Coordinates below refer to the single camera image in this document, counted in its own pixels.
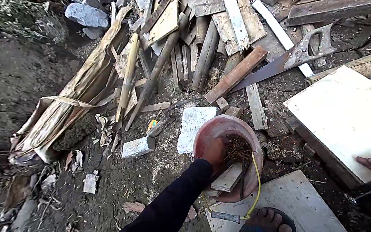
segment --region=soil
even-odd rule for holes
[[[75,54],[89,54],[90,49],[98,42],[77,41],[59,46],[31,42],[0,32],[0,151],[9,149],[10,135],[26,122],[39,98],[56,95],[79,69],[82,65],[81,58],[85,56]],[[371,54],[371,26],[336,25],[332,29],[332,43],[339,48],[339,52],[328,56],[327,64],[313,69],[315,72]],[[224,65],[225,60],[216,57],[213,66],[221,72]],[[141,69],[137,68],[136,79],[143,77]],[[270,127],[266,131],[256,131],[267,154],[261,180],[273,180],[310,161],[301,171],[308,179],[318,181],[312,184],[345,229],[351,232],[371,231],[371,211],[363,204],[353,204],[347,198],[347,195],[358,196],[363,193],[363,189],[348,190],[318,156],[310,156],[304,152],[301,137],[289,134],[284,126],[284,120],[291,117],[291,114],[282,103],[304,89],[303,80],[302,73],[298,69],[292,69],[258,84]],[[166,101],[176,103],[203,96],[189,91],[187,87],[182,93],[174,92],[170,69],[163,70],[157,91],[158,94],[153,94],[148,104]],[[243,90],[230,94],[227,101],[231,106],[242,107],[244,113],[241,119],[253,126]],[[149,204],[189,166],[190,158],[186,154],[178,154],[176,150],[181,132],[181,117],[184,108],[202,106],[209,106],[209,103],[199,99],[171,110],[170,114],[176,120],[156,137],[155,151],[134,159],[121,158],[124,142],[145,136],[148,123],[152,119],[161,119],[166,112],[155,111],[139,115],[129,131],[122,134],[122,140],[114,154],[111,153],[111,145],[100,147],[99,143],[93,143],[100,136],[94,114],[109,113],[111,108],[105,107],[88,113],[71,126],[54,146],[56,150],[80,149],[84,154],[83,171],[64,171],[65,157],[59,163],[49,165],[50,170],[58,174],[58,180],[51,191],[38,192],[36,198],[48,200],[49,197],[55,197],[60,203],[53,203],[57,209],[48,207],[43,218],[44,205],[35,210],[27,226],[28,230],[37,231],[41,218],[39,231],[66,231],[67,226],[80,232],[117,231],[132,222],[138,213],[125,213],[123,203]],[[42,166],[18,168],[2,162],[0,168],[4,170],[4,175],[0,177],[0,209],[5,202],[12,176],[28,178],[42,170]],[[94,170],[99,171],[97,191],[95,194],[86,194],[82,191],[83,180],[86,174],[91,174]],[[201,198],[193,206],[198,216],[191,222],[184,223],[181,231],[210,231]]]

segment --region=foot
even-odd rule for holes
[[[291,228],[286,224],[281,224],[283,220],[280,214],[275,214],[271,209],[261,208],[250,215],[246,225],[261,227],[265,232],[291,232]]]

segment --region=clay pot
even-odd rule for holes
[[[256,134],[243,120],[225,114],[210,119],[198,130],[194,140],[193,160],[203,155],[204,149],[210,138],[227,137],[231,134],[237,134],[243,137],[250,144],[254,151],[255,162],[257,163],[257,168],[261,176],[261,171],[263,169],[263,151],[261,150]],[[254,163],[251,161],[244,177],[243,199],[257,189],[257,185],[257,174],[255,173]],[[239,186],[240,183],[237,184],[230,193],[224,192],[219,197],[214,197],[214,199],[226,203],[240,201]]]

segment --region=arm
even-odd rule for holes
[[[193,202],[209,184],[213,170],[223,162],[225,144],[221,139],[210,141],[202,159],[165,188],[123,232],[162,230],[177,232]]]

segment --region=hand saw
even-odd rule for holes
[[[333,24],[329,24],[310,31],[304,36],[297,46],[292,47],[283,55],[276,58],[258,71],[247,75],[242,81],[231,89],[230,93],[269,77],[275,76],[291,68],[297,67],[303,63],[333,54],[337,49],[331,46],[330,29],[332,25]],[[316,55],[310,56],[308,52],[310,38],[317,34],[320,36],[319,50]]]

